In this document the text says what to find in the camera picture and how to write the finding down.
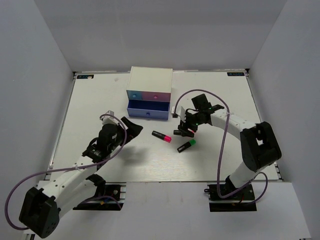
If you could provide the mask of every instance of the drawer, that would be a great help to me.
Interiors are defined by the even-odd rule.
[[[129,100],[128,114],[130,117],[168,120],[169,102]]]
[[[142,93],[140,91],[127,90],[126,94],[128,95],[128,99],[142,100]]]
[[[171,93],[170,92],[152,92],[143,91],[142,100],[145,101],[156,101],[156,102],[170,102]]]

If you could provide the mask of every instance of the green marker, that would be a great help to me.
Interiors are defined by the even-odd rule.
[[[177,150],[179,153],[183,152],[184,150],[190,148],[192,145],[196,144],[196,140],[191,139],[190,141],[186,142],[185,144],[183,144],[182,146],[178,147]]]

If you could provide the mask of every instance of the marker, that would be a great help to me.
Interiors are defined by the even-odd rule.
[[[186,142],[185,144],[183,144],[182,146],[178,147],[177,150],[179,153],[183,152],[184,150],[190,148],[192,145],[196,144],[196,140],[191,139],[190,141]]]
[[[164,134],[162,134],[160,132],[153,131],[152,135],[157,137],[158,139],[162,139],[162,140],[166,141],[167,143],[171,142],[171,137],[170,136],[164,135]]]

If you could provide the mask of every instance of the robotic arm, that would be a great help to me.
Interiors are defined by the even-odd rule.
[[[123,129],[111,117],[104,116],[101,120],[102,130],[74,163],[76,170],[65,171],[43,188],[32,187],[26,193],[19,220],[41,238],[49,236],[56,229],[60,218],[82,201],[104,195],[106,181],[95,174],[102,165],[83,169],[77,167],[102,162],[116,147],[127,144],[143,129],[126,117],[121,120],[127,129]]]
[[[212,106],[205,94],[191,100],[196,113],[192,114],[188,109],[181,108],[180,124],[173,134],[193,138],[201,124],[225,128],[228,113],[223,106]],[[282,156],[273,129],[265,121],[253,123],[231,114],[227,132],[240,140],[243,162],[226,178],[224,194],[240,188]]]

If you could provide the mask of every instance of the red marker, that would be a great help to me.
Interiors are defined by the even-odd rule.
[[[170,136],[164,135],[164,134],[162,134],[160,132],[153,131],[152,135],[157,137],[158,139],[162,139],[162,140],[166,141],[167,143],[171,142],[171,137]]]

